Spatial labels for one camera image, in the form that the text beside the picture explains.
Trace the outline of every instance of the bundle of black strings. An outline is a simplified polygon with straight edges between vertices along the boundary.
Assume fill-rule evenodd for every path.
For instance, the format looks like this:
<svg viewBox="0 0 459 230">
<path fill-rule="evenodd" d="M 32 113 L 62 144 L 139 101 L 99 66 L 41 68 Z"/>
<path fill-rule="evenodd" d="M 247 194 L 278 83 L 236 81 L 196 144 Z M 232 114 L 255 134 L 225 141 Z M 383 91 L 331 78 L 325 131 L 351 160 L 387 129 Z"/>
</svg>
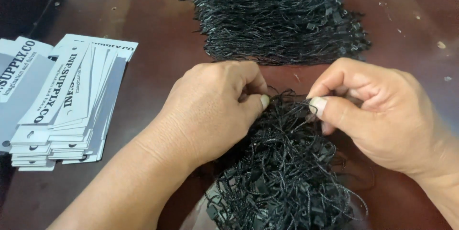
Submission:
<svg viewBox="0 0 459 230">
<path fill-rule="evenodd" d="M 216 179 L 218 191 L 206 194 L 220 230 L 331 230 L 355 219 L 351 198 L 365 203 L 331 171 L 336 147 L 305 119 L 308 103 L 291 90 L 273 97 L 247 137 L 217 161 L 235 160 Z"/>
<path fill-rule="evenodd" d="M 192 0 L 194 19 L 208 35 L 204 50 L 215 61 L 261 65 L 314 65 L 339 57 L 362 60 L 370 47 L 342 0 Z"/>
</svg>

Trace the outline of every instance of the brown table surface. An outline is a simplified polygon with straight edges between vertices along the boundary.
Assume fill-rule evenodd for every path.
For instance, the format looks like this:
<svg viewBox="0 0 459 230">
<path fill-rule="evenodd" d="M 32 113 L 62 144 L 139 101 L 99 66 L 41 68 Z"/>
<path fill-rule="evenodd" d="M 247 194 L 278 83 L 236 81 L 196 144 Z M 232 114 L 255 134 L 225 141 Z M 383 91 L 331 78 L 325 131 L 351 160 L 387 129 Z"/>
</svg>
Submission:
<svg viewBox="0 0 459 230">
<path fill-rule="evenodd" d="M 459 132 L 459 0 L 344 3 L 347 9 L 366 14 L 363 26 L 373 42 L 364 53 L 368 62 L 414 74 L 444 120 Z M 139 46 L 124 75 L 103 160 L 58 164 L 53 172 L 16 172 L 0 228 L 47 227 L 107 161 L 153 120 L 174 82 L 193 65 L 211 60 L 202 49 L 205 36 L 192 33 L 198 28 L 192 16 L 193 4 L 177 0 L 60 0 L 60 6 L 53 5 L 45 13 L 44 20 L 48 17 L 49 22 L 43 22 L 35 33 L 46 43 L 56 44 L 66 33 L 73 33 L 134 41 Z M 439 41 L 445 49 L 437 46 Z M 326 68 L 264 67 L 262 73 L 279 90 L 307 93 Z M 357 185 L 363 182 L 357 191 L 370 209 L 366 227 L 449 229 L 414 181 L 371 163 L 342 133 L 331 138 L 357 164 L 354 181 Z M 359 170 L 371 178 L 373 172 L 374 179 L 360 179 Z M 159 228 L 178 229 L 207 186 L 204 179 L 189 177 L 166 205 Z"/>
</svg>

